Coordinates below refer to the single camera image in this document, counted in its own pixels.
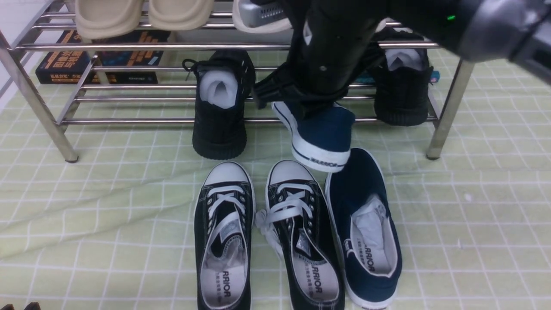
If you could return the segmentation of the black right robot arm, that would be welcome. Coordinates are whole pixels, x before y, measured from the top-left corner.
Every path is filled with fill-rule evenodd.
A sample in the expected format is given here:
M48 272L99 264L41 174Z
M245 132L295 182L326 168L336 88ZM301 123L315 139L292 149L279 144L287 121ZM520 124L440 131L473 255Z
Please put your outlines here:
M550 83L548 0L313 0L288 60L254 86L258 107L344 97L385 18L466 61L507 59Z

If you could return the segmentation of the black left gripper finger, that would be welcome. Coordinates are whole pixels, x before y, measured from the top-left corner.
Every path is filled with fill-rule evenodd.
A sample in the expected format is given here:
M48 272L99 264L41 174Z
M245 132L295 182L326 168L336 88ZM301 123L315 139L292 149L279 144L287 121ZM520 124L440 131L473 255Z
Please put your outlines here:
M13 304L6 304L0 310L15 310Z
M39 302L31 302L29 303L24 310L41 310Z

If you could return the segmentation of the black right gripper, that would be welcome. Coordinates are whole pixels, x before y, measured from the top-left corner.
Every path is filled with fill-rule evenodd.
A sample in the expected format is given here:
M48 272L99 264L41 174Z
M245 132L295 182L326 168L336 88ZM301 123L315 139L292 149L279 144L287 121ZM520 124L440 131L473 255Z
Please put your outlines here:
M358 74L386 0L282 0L294 30L286 63L254 84L256 108L270 102L343 97Z

